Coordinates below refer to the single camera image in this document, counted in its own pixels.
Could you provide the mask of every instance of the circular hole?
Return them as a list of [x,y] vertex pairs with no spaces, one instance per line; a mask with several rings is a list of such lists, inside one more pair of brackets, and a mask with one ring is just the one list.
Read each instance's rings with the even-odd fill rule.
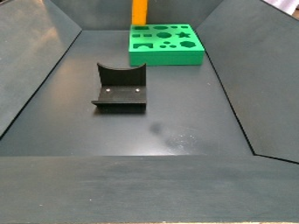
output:
[[155,28],[157,30],[167,30],[167,29],[169,29],[169,27],[165,26],[165,25],[158,25],[158,26],[155,26],[154,28]]
[[161,39],[169,39],[169,38],[173,36],[173,34],[169,33],[169,32],[159,32],[159,33],[157,34],[157,36],[158,36]]

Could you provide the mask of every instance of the bin floor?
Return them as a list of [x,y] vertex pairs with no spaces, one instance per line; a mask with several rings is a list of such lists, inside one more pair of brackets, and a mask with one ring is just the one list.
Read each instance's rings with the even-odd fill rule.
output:
[[211,62],[147,68],[145,115],[102,115],[98,62],[129,68],[129,31],[85,31],[0,142],[0,156],[251,156]]

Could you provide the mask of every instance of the green shape sorter block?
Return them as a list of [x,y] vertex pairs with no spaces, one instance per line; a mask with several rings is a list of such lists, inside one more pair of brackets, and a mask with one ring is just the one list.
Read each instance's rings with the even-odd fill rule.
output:
[[130,64],[201,65],[205,48],[189,24],[131,25]]

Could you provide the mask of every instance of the black holder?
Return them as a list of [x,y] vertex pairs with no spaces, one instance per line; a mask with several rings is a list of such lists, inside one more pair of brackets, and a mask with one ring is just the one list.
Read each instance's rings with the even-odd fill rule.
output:
[[114,69],[98,64],[102,89],[93,103],[103,113],[146,112],[146,64]]

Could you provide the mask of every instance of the orange object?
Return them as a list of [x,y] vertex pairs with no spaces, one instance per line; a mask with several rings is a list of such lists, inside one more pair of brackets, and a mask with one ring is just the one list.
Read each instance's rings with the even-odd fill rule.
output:
[[134,0],[133,25],[146,25],[147,0]]

